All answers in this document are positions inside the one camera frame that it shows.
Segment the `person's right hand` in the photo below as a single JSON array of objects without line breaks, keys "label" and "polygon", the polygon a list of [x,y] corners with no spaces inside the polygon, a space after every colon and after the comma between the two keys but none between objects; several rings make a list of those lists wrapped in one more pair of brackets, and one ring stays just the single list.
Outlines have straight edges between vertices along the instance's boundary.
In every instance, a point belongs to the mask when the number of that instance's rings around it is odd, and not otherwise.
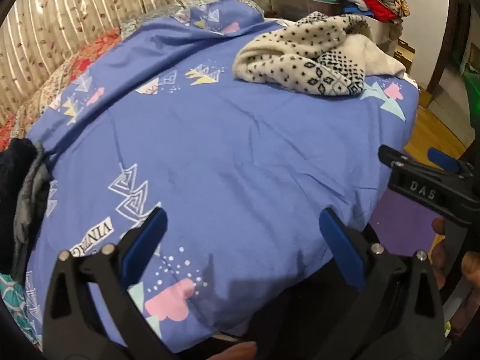
[{"label": "person's right hand", "polygon": [[461,334],[479,309],[479,231],[437,218],[433,230],[442,236],[431,250],[444,318]]}]

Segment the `person's left hand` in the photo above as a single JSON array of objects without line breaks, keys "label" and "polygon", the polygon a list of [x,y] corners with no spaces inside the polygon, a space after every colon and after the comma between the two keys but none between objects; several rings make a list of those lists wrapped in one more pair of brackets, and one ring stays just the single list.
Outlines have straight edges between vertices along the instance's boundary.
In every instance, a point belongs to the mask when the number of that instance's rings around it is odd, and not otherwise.
[{"label": "person's left hand", "polygon": [[253,360],[256,357],[257,346],[253,341],[243,342],[212,356],[209,360]]}]

